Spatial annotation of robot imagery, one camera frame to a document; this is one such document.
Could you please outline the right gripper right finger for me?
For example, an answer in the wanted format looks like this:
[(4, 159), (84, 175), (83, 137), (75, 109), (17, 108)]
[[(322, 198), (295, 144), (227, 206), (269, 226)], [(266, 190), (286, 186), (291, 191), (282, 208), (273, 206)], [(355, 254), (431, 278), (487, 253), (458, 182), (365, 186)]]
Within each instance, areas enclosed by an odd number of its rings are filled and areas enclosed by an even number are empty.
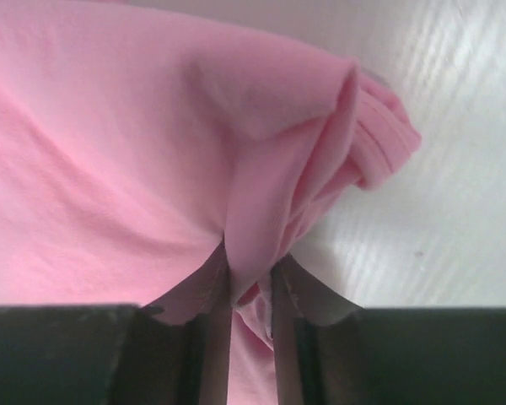
[(272, 269), (281, 404), (506, 404), (506, 308), (363, 308)]

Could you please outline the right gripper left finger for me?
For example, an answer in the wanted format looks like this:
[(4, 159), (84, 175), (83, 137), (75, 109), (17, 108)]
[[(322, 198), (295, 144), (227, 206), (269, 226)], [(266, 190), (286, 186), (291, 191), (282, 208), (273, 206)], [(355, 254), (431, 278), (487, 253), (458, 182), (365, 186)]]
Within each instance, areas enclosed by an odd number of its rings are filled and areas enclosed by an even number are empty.
[(0, 404), (224, 404), (222, 246), (149, 305), (0, 306)]

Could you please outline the pink t shirt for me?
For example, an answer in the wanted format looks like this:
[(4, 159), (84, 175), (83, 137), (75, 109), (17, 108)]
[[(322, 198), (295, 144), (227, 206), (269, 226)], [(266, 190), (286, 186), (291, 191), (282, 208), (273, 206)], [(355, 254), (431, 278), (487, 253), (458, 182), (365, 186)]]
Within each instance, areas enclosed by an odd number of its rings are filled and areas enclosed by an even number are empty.
[(146, 305), (220, 245), (228, 401), (274, 404), (268, 274), (419, 148), (352, 58), (106, 1), (0, 1), (0, 305)]

